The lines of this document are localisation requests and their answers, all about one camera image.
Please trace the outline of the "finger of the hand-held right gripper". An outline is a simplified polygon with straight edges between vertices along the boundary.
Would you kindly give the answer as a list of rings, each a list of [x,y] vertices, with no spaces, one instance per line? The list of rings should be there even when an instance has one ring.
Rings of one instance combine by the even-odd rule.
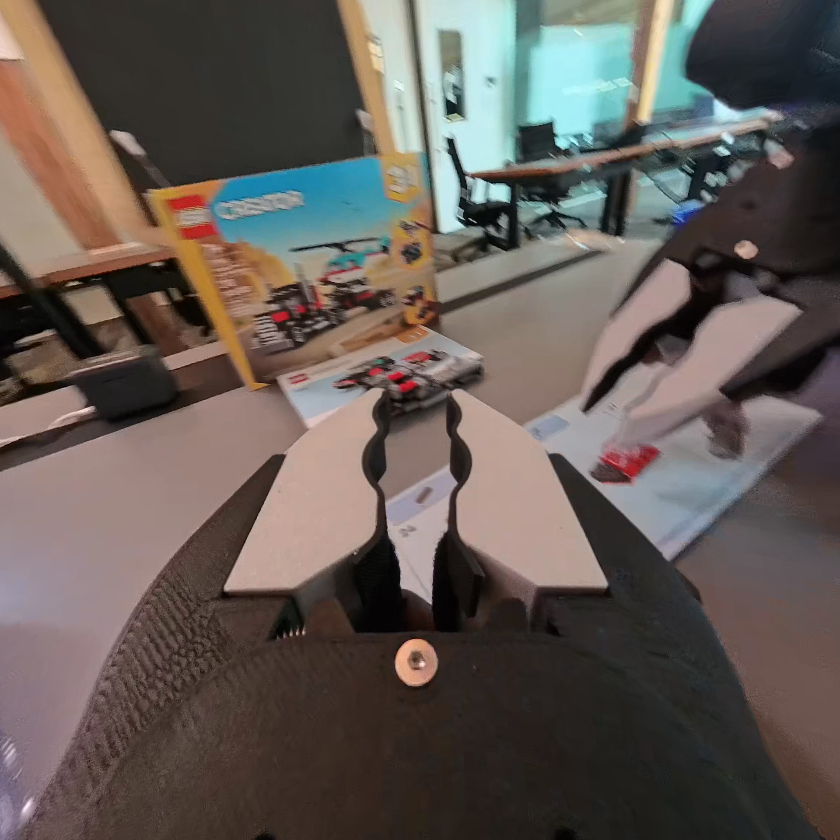
[[[665,260],[653,270],[608,319],[581,386],[581,410],[588,413],[642,361],[663,333],[668,320],[690,300],[690,272]]]
[[[723,402],[723,386],[801,314],[771,297],[716,308],[678,363],[627,405],[623,445],[651,444]]]

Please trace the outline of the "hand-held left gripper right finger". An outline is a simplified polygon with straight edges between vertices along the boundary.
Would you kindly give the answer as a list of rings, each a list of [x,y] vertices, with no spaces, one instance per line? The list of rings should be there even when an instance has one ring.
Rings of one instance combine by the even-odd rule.
[[[606,596],[606,575],[546,449],[463,390],[448,396],[446,425],[455,487],[434,553],[436,630],[485,624],[509,602],[533,627],[551,598]]]

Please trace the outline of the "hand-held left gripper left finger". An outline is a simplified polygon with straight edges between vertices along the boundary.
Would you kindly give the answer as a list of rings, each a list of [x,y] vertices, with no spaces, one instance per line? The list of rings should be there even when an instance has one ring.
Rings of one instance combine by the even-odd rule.
[[[403,591],[381,479],[391,402],[372,389],[285,453],[224,584],[226,596],[290,599],[306,623],[336,599],[363,633],[403,625]]]

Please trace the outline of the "instruction booklet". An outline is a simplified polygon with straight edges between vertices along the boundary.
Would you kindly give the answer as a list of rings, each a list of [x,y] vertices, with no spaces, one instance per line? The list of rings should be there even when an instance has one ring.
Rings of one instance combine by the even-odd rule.
[[[583,416],[570,400],[531,421],[527,429],[548,452],[565,458],[672,561],[823,420],[812,408],[770,396],[753,399],[744,409],[750,434],[741,458],[713,456],[706,425],[695,421],[660,441],[654,463],[621,486],[591,476],[602,442],[615,429],[616,406]]]
[[[360,350],[351,351],[350,353],[342,355],[338,358],[330,359],[305,369],[299,369],[297,371],[284,374],[280,376],[277,381],[284,395],[295,409],[302,422],[306,425],[306,427],[312,428],[320,424],[321,421],[329,417],[331,414],[369,392],[364,390],[341,392],[333,389],[332,383],[338,380],[355,365],[382,355],[391,355],[396,358],[403,358],[415,351],[431,349],[445,350],[450,353],[457,351],[474,351],[436,331],[427,328],[416,328],[384,341],[366,345]],[[383,392],[383,390],[379,388],[374,388],[370,391],[374,390]],[[429,407],[431,406],[421,408],[410,413],[421,411]]]

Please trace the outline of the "closed instruction booklet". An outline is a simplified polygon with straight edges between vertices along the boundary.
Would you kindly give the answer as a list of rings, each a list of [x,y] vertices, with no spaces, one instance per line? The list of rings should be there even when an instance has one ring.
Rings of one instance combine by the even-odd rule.
[[[329,417],[331,414],[369,392],[364,390],[341,392],[333,389],[332,383],[338,380],[355,365],[382,355],[391,355],[396,358],[403,358],[415,351],[431,349],[445,350],[450,353],[457,351],[474,351],[436,331],[427,328],[416,328],[384,341],[366,345],[360,350],[351,351],[350,353],[342,355],[338,358],[330,359],[305,369],[299,369],[297,371],[284,374],[280,376],[277,381],[284,395],[295,409],[302,422],[306,425],[306,427],[312,428],[320,424],[321,421]],[[383,390],[379,388],[374,388],[370,391],[374,390],[383,392]],[[421,411],[429,407],[431,406],[421,408],[410,413]]]

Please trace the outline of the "long wooden office table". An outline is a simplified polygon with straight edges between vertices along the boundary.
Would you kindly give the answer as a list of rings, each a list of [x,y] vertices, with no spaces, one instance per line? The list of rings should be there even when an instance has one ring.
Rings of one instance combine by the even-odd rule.
[[[634,173],[648,179],[660,172],[682,168],[687,162],[712,155],[724,159],[735,153],[763,152],[766,140],[781,131],[783,118],[766,112],[754,119],[714,122],[703,126],[659,132],[641,143],[614,150],[596,150],[571,157],[511,164],[484,171],[468,171],[468,178],[511,189],[514,200],[527,187],[559,180],[564,186],[599,182],[607,186],[600,229],[604,234],[623,236],[629,216]]]

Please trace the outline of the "toy brick truck model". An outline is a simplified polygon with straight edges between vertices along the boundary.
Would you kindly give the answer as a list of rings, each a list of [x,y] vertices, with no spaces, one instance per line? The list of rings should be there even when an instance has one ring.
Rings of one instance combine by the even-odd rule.
[[[403,358],[382,355],[355,365],[332,388],[341,392],[381,389],[392,414],[404,415],[443,401],[453,390],[482,378],[484,359],[474,351],[431,349]]]

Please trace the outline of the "black office chair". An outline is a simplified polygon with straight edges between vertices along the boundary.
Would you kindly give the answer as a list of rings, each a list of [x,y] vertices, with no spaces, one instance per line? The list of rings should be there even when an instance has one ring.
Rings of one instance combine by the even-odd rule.
[[[506,202],[490,199],[476,201],[472,185],[474,179],[466,173],[455,139],[448,136],[446,144],[458,182],[458,203],[455,214],[457,220],[465,228],[480,230],[478,246],[483,251],[487,251],[489,247],[506,253],[519,249],[522,239],[519,219],[519,185],[516,182],[506,183],[509,187],[509,198]]]
[[[553,123],[527,124],[518,127],[517,162],[534,163],[543,160],[563,161],[575,156],[574,150],[562,148],[558,145]],[[567,222],[587,228],[586,222],[577,216],[561,211],[560,205],[571,195],[572,184],[563,175],[553,176],[525,185],[520,190],[520,198],[529,205],[541,205],[543,213],[534,217],[524,231],[530,238],[539,223],[548,223],[552,228],[566,230]]]

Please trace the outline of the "dark grey box device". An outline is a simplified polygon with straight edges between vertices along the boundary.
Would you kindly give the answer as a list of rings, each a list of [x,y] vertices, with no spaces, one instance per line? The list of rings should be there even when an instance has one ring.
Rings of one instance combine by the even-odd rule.
[[[181,393],[161,352],[150,344],[86,359],[68,381],[92,415],[108,422],[169,406]]]

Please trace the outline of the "white door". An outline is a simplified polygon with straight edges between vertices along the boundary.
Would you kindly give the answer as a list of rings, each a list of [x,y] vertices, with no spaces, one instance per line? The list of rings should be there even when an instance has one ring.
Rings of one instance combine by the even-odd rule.
[[[467,173],[498,169],[513,156],[516,4],[418,1],[409,9],[437,230],[450,234],[462,226],[447,139]]]

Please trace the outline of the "toy brick set box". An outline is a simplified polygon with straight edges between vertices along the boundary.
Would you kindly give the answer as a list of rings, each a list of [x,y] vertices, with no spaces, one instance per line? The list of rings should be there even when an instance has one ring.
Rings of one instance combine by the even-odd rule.
[[[438,319],[423,153],[160,188],[150,203],[242,384]]]

